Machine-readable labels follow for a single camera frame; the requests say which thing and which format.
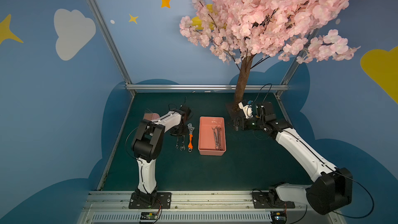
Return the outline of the orange handled adjustable wrench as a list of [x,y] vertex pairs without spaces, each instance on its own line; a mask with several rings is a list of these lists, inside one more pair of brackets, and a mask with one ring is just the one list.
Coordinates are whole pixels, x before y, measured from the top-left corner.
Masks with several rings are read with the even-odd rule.
[[189,145],[188,145],[188,152],[193,151],[193,144],[192,144],[192,139],[193,139],[193,132],[195,128],[192,126],[191,123],[187,124],[188,131],[189,131]]

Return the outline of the right green circuit board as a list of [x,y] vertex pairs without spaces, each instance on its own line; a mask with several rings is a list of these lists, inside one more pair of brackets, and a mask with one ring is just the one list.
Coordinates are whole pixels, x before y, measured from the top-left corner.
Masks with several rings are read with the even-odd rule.
[[272,224],[286,224],[287,214],[285,212],[271,212]]

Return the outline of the aluminium left corner post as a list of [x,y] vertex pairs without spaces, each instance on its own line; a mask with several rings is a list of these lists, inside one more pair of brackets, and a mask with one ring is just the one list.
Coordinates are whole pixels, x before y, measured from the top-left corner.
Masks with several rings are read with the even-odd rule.
[[95,18],[95,21],[96,21],[105,41],[107,43],[107,46],[117,64],[117,66],[118,66],[119,72],[121,73],[121,76],[124,79],[126,90],[130,92],[132,97],[135,97],[136,90],[127,88],[128,86],[133,85],[131,78],[130,78],[129,73],[126,69],[126,66],[123,62],[122,56],[116,46],[116,43],[110,33],[110,30],[107,26],[107,23],[105,21],[105,18],[100,10],[100,7],[99,7],[97,1],[96,0],[86,0],[86,2],[88,4],[88,6],[90,7],[90,10]]

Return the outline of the aluminium back frame rail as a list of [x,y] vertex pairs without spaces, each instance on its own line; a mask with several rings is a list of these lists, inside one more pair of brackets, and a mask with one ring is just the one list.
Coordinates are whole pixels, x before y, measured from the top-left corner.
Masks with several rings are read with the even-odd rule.
[[[237,88],[237,85],[166,85],[166,84],[126,84],[126,90],[130,91],[232,91]],[[257,91],[265,90],[270,88],[274,91],[287,91],[289,86],[287,85],[247,85],[246,91]]]

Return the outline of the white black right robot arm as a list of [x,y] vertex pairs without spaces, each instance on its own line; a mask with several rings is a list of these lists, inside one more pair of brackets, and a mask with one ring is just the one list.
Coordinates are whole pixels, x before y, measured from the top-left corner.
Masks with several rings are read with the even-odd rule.
[[236,125],[262,130],[286,149],[312,180],[311,185],[278,183],[268,190],[269,205],[285,202],[306,204],[326,215],[352,202],[352,174],[339,169],[316,152],[286,119],[277,119],[271,102],[257,104],[255,110],[246,102],[238,104]]

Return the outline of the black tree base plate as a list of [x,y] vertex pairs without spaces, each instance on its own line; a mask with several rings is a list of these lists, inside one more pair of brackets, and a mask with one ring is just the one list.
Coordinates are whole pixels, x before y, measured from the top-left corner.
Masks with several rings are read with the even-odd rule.
[[225,106],[231,119],[246,118],[244,111],[239,106],[235,105],[234,102],[226,103]]

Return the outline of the aluminium right corner post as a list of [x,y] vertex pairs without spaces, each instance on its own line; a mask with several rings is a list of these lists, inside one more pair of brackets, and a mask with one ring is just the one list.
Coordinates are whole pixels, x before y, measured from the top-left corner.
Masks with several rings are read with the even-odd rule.
[[[308,37],[307,37],[307,39],[308,39],[308,43],[307,44],[308,45],[311,43],[311,39],[312,38],[317,37],[318,33],[319,33],[319,29],[315,29],[308,35]],[[292,62],[291,62],[289,68],[287,69],[287,71],[286,71],[286,73],[285,73],[285,75],[284,75],[284,77],[283,77],[283,79],[282,79],[282,81],[280,83],[281,86],[284,86],[286,88],[285,91],[288,90],[288,84],[289,84],[290,80],[292,79],[294,73],[296,72],[298,66],[300,65],[296,61],[297,57],[298,56],[302,57],[302,56],[304,56],[304,54],[305,54],[305,52],[301,51],[292,59]]]

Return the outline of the green circuit board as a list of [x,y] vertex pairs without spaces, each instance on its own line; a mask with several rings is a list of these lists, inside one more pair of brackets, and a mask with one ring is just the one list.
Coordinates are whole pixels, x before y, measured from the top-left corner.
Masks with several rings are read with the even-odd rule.
[[271,212],[272,224],[286,224],[287,214],[285,212]]
[[155,212],[141,212],[140,221],[156,221],[158,219],[158,215]]

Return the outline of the left green circuit board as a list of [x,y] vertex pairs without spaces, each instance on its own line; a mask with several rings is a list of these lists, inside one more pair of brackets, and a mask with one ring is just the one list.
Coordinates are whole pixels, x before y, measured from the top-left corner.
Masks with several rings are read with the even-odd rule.
[[158,219],[158,215],[155,212],[141,212],[140,221],[156,221]]

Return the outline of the aluminium corner post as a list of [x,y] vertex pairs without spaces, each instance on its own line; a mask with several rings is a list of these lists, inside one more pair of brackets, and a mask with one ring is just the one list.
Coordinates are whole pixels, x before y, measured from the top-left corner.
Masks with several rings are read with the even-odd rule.
[[[311,39],[312,38],[317,37],[318,33],[319,33],[319,29],[315,29],[308,35],[308,37],[307,37],[307,39],[308,39],[308,43],[307,44],[308,45],[311,43]],[[285,91],[288,90],[288,84],[289,84],[290,80],[292,79],[294,73],[296,72],[298,66],[300,65],[296,61],[297,57],[298,56],[302,57],[302,56],[304,56],[304,54],[305,54],[305,52],[301,51],[292,59],[292,62],[291,62],[289,68],[287,69],[287,71],[286,71],[286,73],[285,73],[285,75],[284,75],[284,77],[283,77],[283,79],[282,79],[282,81],[280,83],[281,86],[284,86],[286,88]]]
[[128,86],[133,85],[131,78],[130,78],[129,73],[126,69],[126,66],[123,62],[122,56],[116,46],[116,43],[110,33],[110,30],[107,26],[107,23],[105,21],[105,18],[100,10],[100,7],[99,7],[97,1],[96,0],[86,0],[86,2],[88,4],[88,6],[90,7],[90,10],[95,18],[95,21],[96,21],[105,41],[107,43],[107,46],[117,64],[117,66],[118,66],[119,72],[121,73],[121,76],[124,79],[126,90],[130,92],[132,97],[135,97],[136,90],[127,88]]

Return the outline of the pink hand brush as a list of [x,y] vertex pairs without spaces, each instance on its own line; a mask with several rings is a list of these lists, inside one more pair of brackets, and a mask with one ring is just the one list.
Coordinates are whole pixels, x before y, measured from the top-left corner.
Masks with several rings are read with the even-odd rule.
[[144,117],[143,117],[143,119],[152,121],[152,120],[156,120],[156,119],[158,119],[158,118],[160,118],[160,115],[159,115],[158,113],[154,113],[154,112],[152,112],[152,111],[149,110],[149,109],[146,109],[146,110],[144,111]]

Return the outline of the large silver combination wrench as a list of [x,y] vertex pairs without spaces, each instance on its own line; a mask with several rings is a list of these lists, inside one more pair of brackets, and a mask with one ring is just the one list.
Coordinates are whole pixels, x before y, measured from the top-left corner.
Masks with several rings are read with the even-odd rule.
[[185,151],[186,150],[186,146],[185,146],[185,135],[183,135],[182,136],[182,144],[181,144],[181,146],[179,147],[179,149],[180,149],[180,151]]

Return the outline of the pink artificial blossom tree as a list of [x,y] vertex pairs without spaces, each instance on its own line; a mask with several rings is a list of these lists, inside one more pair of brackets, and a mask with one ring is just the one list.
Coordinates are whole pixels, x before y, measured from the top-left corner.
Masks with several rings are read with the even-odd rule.
[[185,16],[180,33],[239,67],[233,111],[239,110],[258,54],[285,62],[296,57],[301,64],[350,60],[356,52],[338,30],[311,37],[346,9],[349,0],[192,0],[192,4],[200,23]]

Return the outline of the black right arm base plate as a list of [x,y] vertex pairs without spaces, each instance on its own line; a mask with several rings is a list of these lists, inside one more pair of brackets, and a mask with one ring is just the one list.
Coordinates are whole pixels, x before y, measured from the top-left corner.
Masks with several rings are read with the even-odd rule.
[[254,208],[295,208],[293,202],[282,201],[275,192],[253,190],[251,196]]

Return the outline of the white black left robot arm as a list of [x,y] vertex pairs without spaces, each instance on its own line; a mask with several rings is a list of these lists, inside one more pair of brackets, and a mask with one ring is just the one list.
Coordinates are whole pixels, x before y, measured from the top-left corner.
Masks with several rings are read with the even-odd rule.
[[186,122],[191,109],[182,105],[156,119],[143,119],[131,144],[134,158],[137,160],[139,184],[131,195],[129,208],[152,208],[159,204],[158,184],[155,179],[156,160],[161,153],[165,133],[171,131],[176,137],[188,133]]

